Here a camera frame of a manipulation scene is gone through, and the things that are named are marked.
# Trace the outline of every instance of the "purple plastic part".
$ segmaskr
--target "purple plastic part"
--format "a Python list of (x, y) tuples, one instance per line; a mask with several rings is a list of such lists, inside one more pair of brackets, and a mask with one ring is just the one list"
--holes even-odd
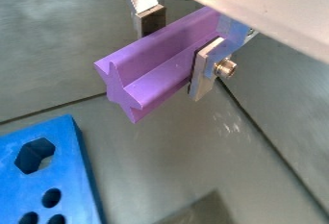
[(219, 17), (207, 7), (96, 63), (109, 99), (134, 123), (188, 84), (196, 50), (219, 36)]

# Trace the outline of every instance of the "gray surface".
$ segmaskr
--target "gray surface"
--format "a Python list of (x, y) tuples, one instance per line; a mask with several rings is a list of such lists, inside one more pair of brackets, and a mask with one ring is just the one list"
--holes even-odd
[(136, 38), (126, 0), (0, 0), (0, 122), (105, 92), (93, 63)]
[(183, 90), (137, 125), (100, 97), (9, 123), (0, 134), (68, 112), (110, 223), (154, 223), (215, 189), (237, 223), (327, 223), (223, 87), (199, 103)]
[(329, 65), (259, 36), (227, 82), (329, 211)]

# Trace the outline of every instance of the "white overhead surface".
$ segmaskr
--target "white overhead surface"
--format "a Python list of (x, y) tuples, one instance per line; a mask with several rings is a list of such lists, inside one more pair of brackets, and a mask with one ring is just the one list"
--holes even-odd
[(197, 0), (329, 62), (329, 0)]

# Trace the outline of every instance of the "hole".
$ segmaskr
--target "hole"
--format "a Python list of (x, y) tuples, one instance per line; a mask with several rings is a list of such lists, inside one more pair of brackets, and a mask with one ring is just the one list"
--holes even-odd
[(42, 137), (26, 143), (17, 156), (17, 167), (25, 174), (31, 174), (50, 166), (55, 146)]
[(53, 188), (47, 191), (45, 197), (43, 197), (43, 205), (46, 208), (53, 208), (57, 206), (59, 200), (62, 197), (61, 190), (58, 188)]
[(62, 214), (57, 214), (49, 221), (49, 224), (66, 224), (66, 218)]
[(19, 224), (37, 224), (38, 214), (35, 212), (29, 212), (19, 221)]

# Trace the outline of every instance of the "groove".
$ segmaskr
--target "groove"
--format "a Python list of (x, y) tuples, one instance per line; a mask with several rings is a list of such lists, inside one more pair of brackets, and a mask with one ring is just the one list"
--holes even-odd
[(61, 109), (61, 108), (64, 108), (64, 107), (76, 105), (76, 104), (78, 104), (78, 103), (81, 103), (81, 102), (85, 102), (85, 101), (88, 101), (88, 100), (92, 100), (92, 99), (98, 98), (98, 97), (105, 96), (105, 95), (106, 95), (106, 92), (102, 92), (102, 93), (100, 93), (100, 94), (97, 94), (97, 95), (94, 95), (94, 96), (85, 97), (85, 98), (78, 99), (78, 100), (76, 100), (76, 101), (72, 101), (72, 102), (68, 102), (68, 103), (65, 103), (65, 104), (61, 104), (61, 105), (53, 106), (53, 107), (50, 107), (50, 108), (42, 109), (42, 110), (39, 110), (39, 111), (37, 111), (37, 112), (31, 112), (31, 113), (29, 113), (29, 114), (21, 115), (21, 116), (18, 116), (18, 117), (14, 117), (14, 118), (11, 118), (11, 119), (7, 119), (7, 120), (5, 120), (5, 121), (0, 121), (0, 126), (9, 124), (9, 123), (11, 123), (11, 122), (15, 122), (15, 121), (18, 121), (18, 120), (22, 120), (22, 119), (25, 119), (25, 118), (27, 118), (27, 117), (35, 116), (35, 115), (38, 115), (38, 114), (41, 114), (41, 113), (51, 112), (51, 111), (54, 111), (54, 110), (57, 110), (57, 109)]

